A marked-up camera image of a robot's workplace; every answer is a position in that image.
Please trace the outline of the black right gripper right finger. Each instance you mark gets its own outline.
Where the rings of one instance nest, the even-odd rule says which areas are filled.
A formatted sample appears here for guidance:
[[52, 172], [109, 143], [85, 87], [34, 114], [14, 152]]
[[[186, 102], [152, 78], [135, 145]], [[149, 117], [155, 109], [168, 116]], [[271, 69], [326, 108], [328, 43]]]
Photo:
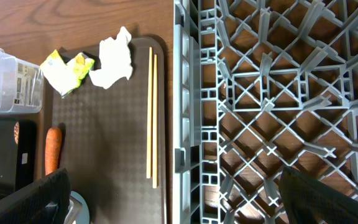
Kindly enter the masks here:
[[292, 167], [278, 188], [290, 223], [358, 223], [357, 201]]

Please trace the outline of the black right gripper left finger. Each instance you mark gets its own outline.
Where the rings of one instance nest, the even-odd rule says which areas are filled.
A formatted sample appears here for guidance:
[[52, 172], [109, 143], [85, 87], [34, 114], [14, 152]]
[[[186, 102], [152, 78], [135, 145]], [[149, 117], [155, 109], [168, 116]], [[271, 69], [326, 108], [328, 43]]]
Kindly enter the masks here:
[[57, 169], [0, 200], [0, 223], [63, 223], [70, 204], [68, 172]]

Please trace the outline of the light blue rice bowl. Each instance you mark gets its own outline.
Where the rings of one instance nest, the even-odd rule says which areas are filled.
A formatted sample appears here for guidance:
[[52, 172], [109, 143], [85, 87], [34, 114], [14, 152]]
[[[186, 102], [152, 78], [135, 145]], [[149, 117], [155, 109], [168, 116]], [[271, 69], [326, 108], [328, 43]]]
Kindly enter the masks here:
[[90, 211], [85, 199], [75, 191], [70, 193], [67, 219], [72, 224], [90, 224]]

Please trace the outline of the brown food scrap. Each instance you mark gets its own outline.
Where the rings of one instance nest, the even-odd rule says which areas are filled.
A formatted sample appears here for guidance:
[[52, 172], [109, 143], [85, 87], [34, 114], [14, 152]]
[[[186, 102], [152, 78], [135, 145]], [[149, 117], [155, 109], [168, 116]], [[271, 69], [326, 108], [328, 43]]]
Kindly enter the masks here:
[[16, 144], [19, 143], [19, 129], [20, 129], [19, 122], [16, 122], [14, 125], [14, 140]]

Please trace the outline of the white napkin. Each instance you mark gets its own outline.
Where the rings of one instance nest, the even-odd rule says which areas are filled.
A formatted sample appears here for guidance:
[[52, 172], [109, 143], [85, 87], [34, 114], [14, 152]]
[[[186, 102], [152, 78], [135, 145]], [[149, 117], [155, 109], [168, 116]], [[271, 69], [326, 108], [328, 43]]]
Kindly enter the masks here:
[[107, 90], [119, 79], [131, 78], [133, 72], [129, 49], [131, 39], [129, 31], [122, 26], [115, 39], [108, 37], [99, 43], [101, 68], [89, 72], [94, 86]]

